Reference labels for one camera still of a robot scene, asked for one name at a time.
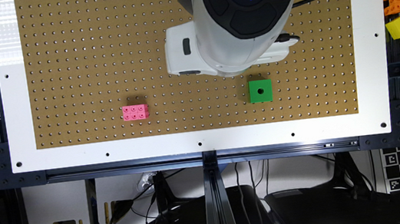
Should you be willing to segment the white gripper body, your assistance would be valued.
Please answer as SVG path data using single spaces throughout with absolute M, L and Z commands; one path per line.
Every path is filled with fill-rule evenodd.
M 298 37 L 283 32 L 262 54 L 256 55 L 252 62 L 229 69 L 226 68 L 226 64 L 210 65 L 203 59 L 195 32 L 193 21 L 167 29 L 164 49 L 169 74 L 212 74 L 247 69 L 254 64 L 281 61 L 289 53 L 289 47 L 299 41 Z

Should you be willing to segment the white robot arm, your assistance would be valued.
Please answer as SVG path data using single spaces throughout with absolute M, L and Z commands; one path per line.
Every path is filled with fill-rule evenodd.
M 284 59 L 294 0 L 178 0 L 192 20 L 166 30 L 167 71 L 230 77 Z

